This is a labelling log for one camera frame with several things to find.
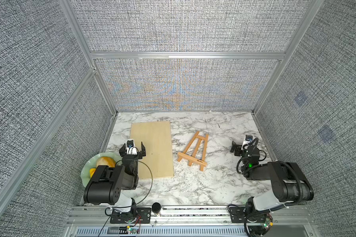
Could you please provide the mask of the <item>light plywood board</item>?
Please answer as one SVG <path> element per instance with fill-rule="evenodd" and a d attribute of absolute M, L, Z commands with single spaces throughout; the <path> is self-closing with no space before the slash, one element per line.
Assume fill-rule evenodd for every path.
<path fill-rule="evenodd" d="M 169 121 L 140 122 L 131 125 L 130 138 L 146 156 L 138 167 L 139 179 L 171 178 L 174 176 L 171 123 Z"/>

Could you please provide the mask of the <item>small wooden easel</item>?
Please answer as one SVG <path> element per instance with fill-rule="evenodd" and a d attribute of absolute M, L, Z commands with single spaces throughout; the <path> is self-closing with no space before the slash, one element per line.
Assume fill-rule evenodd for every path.
<path fill-rule="evenodd" d="M 182 152 L 177 153 L 177 161 L 180 162 L 182 160 L 188 161 L 188 166 L 192 166 L 193 164 L 196 164 L 199 166 L 200 171 L 204 171 L 205 167 L 207 166 L 207 163 L 205 161 L 206 159 L 206 154 L 207 154 L 207 145 L 208 145 L 208 140 L 209 140 L 209 134 L 205 135 L 200 135 L 199 131 L 195 132 L 195 134 L 192 136 L 186 147 Z M 191 155 L 188 154 L 188 151 L 190 147 L 193 145 L 194 141 L 196 142 L 196 145 L 193 149 L 193 152 Z M 203 144 L 203 149 L 202 149 L 202 155 L 201 158 L 197 158 L 197 154 L 199 151 L 199 148 L 201 147 L 201 144 Z"/>

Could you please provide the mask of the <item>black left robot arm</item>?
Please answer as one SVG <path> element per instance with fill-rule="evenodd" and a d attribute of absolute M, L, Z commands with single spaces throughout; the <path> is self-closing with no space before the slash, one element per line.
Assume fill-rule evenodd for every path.
<path fill-rule="evenodd" d="M 137 218 L 136 202 L 121 193 L 134 190 L 138 185 L 138 163 L 146 156 L 146 149 L 140 149 L 128 140 L 119 150 L 121 160 L 114 167 L 100 165 L 93 173 L 84 191 L 84 202 L 105 205 L 112 210 L 112 216 L 130 222 Z"/>

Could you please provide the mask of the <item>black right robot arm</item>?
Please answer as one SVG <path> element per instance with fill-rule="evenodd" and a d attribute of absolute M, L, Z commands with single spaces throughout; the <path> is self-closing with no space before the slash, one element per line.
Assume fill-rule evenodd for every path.
<path fill-rule="evenodd" d="M 249 181 L 271 182 L 271 189 L 247 200 L 242 213 L 244 220 L 255 223 L 262 221 L 263 211 L 287 208 L 292 205 L 310 201 L 314 198 L 314 190 L 297 163 L 268 162 L 263 163 L 258 145 L 258 138 L 247 136 L 243 144 L 232 142 L 230 152 L 240 157 L 236 164 L 236 172 Z"/>

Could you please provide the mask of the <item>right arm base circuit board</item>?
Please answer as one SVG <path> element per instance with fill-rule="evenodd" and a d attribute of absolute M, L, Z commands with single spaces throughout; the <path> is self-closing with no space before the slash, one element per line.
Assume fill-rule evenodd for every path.
<path fill-rule="evenodd" d="M 262 227 L 267 231 L 273 226 L 273 223 L 270 219 L 266 219 L 265 222 L 262 224 Z"/>

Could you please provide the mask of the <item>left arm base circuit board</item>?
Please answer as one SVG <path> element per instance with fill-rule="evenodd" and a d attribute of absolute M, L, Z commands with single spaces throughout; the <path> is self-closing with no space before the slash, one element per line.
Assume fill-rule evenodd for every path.
<path fill-rule="evenodd" d="M 139 228 L 136 228 L 134 226 L 127 226 L 126 232 L 129 235 L 137 235 L 139 233 Z"/>

